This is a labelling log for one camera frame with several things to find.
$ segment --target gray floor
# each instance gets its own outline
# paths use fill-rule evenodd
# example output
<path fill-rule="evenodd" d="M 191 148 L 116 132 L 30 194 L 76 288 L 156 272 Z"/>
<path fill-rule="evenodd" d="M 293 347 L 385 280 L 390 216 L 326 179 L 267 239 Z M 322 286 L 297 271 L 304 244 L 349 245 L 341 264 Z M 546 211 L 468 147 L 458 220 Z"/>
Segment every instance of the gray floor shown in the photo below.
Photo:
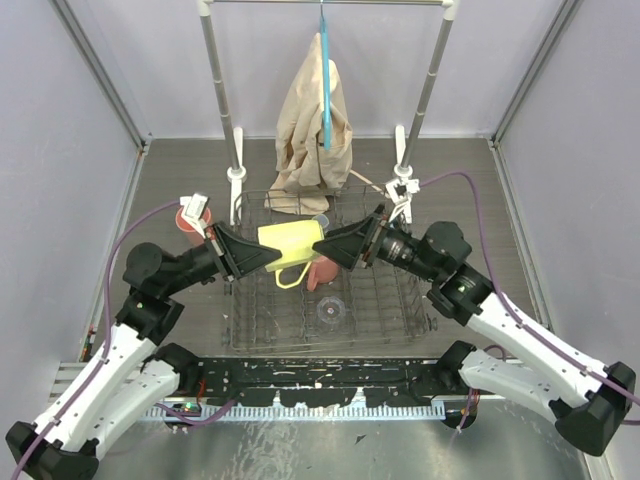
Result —
<path fill-rule="evenodd" d="M 218 422 L 171 431 L 138 422 L 95 480 L 584 480 L 584 456 L 524 407 L 483 399 L 452 441 L 439 421 Z"/>
<path fill-rule="evenodd" d="M 383 183 L 391 178 L 395 158 L 392 139 L 354 141 L 353 170 L 373 182 Z M 130 219 L 137 219 L 148 210 L 189 195 L 194 191 L 209 194 L 214 219 L 229 220 L 229 182 L 226 179 L 225 146 L 222 141 L 156 140 L 145 160 Z M 275 179 L 275 149 L 273 140 L 245 140 L 244 162 L 248 169 L 245 190 L 266 190 Z M 503 288 L 525 312 L 533 315 L 522 266 L 510 229 L 502 189 L 495 172 L 494 161 L 487 143 L 481 139 L 420 140 L 413 160 L 415 177 L 426 179 L 455 169 L 472 174 L 478 184 L 488 234 L 490 256 Z M 362 183 L 350 176 L 349 184 Z M 459 224 L 465 238 L 474 246 L 469 261 L 486 273 L 479 250 L 478 227 L 473 197 L 463 179 L 454 178 L 423 190 L 413 201 L 415 234 L 422 235 L 427 225 L 436 220 L 451 220 Z M 152 241 L 169 252 L 178 254 L 189 248 L 187 239 L 176 229 L 175 212 L 163 212 L 137 229 L 123 245 L 123 253 L 135 244 Z M 118 258 L 112 282 L 111 305 L 114 313 L 127 295 L 127 285 L 121 280 L 124 269 L 123 254 Z M 232 353 L 221 342 L 221 332 L 228 322 L 230 299 L 223 293 L 222 282 L 194 286 L 175 298 L 186 308 L 180 322 L 167 338 L 198 355 Z M 455 322 L 440 318 L 431 307 L 431 315 L 438 317 L 438 330 L 428 333 L 409 347 L 384 345 L 372 349 L 349 349 L 345 355 L 420 355 L 437 357 L 456 339 L 487 345 L 486 339 L 464 329 Z M 104 325 L 97 338 L 103 337 Z"/>

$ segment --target black metal plate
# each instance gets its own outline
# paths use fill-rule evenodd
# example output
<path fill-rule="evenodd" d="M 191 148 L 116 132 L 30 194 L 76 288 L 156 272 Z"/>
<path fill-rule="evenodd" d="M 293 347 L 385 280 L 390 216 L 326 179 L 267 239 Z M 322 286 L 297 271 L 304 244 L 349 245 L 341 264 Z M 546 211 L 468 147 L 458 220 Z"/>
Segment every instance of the black metal plate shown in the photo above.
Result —
<path fill-rule="evenodd" d="M 270 406 L 276 392 L 288 407 L 351 403 L 362 387 L 368 407 L 418 406 L 435 395 L 466 395 L 465 386 L 447 388 L 426 359 L 202 358 L 209 405 L 236 398 L 245 406 Z"/>

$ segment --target beige cloth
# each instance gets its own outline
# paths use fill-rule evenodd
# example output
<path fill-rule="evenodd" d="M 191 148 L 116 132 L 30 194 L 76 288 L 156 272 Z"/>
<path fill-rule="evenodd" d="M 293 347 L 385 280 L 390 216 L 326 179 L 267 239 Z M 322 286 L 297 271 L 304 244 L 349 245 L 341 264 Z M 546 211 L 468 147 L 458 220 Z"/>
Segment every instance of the beige cloth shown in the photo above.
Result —
<path fill-rule="evenodd" d="M 332 124 L 331 148 L 327 151 L 323 146 L 322 45 L 317 33 L 280 112 L 276 131 L 276 170 L 279 174 L 271 186 L 271 189 L 284 189 L 287 193 L 304 192 L 305 196 L 298 209 L 297 196 L 272 193 L 265 201 L 267 208 L 303 215 L 325 212 L 329 208 L 326 197 L 313 193 L 341 188 L 347 180 L 352 162 L 353 131 L 347 119 L 340 75 L 331 60 L 329 73 Z"/>

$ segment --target mug handle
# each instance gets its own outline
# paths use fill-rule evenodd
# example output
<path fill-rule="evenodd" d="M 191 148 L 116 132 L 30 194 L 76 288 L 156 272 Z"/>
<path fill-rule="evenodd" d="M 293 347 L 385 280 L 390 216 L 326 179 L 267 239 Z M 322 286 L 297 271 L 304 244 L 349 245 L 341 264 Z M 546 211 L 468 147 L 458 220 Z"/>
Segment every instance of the mug handle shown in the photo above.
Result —
<path fill-rule="evenodd" d="M 276 270 L 276 285 L 278 285 L 280 288 L 286 290 L 287 288 L 293 288 L 293 287 L 297 287 L 298 285 L 300 285 L 300 282 L 302 282 L 302 279 L 304 278 L 304 276 L 307 274 L 307 271 L 309 270 L 309 267 L 311 266 L 312 262 L 307 262 L 307 265 L 304 267 L 304 270 L 302 270 L 302 273 L 300 274 L 300 277 L 298 277 L 298 280 L 295 280 L 293 283 L 280 283 L 280 274 L 283 272 L 283 269 L 280 270 Z"/>

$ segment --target wire rack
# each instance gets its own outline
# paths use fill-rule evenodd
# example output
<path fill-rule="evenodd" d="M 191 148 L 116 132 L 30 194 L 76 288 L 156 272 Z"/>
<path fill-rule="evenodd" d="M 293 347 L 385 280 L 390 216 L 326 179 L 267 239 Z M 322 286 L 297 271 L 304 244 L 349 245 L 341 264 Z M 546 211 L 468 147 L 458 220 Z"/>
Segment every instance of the wire rack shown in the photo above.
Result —
<path fill-rule="evenodd" d="M 377 205 L 387 202 L 375 185 L 351 186 L 324 192 L 329 200 L 330 227 L 336 228 L 362 220 Z M 283 191 L 248 191 L 238 198 L 235 209 L 236 231 L 244 238 L 257 240 L 263 225 L 292 222 L 311 216 L 300 215 L 300 202 L 311 194 L 285 194 Z M 290 200 L 281 213 L 265 208 L 277 198 Z M 301 267 L 283 272 L 296 277 Z M 327 324 L 317 314 L 318 303 L 336 297 L 346 307 L 337 324 Z M 298 287 L 280 289 L 273 273 L 261 269 L 233 284 L 229 345 L 243 354 L 304 353 L 365 345 L 410 344 L 431 329 L 431 319 L 423 305 L 418 280 L 395 267 L 376 261 L 370 268 L 341 270 L 330 284 L 318 285 L 314 292 L 306 280 Z"/>

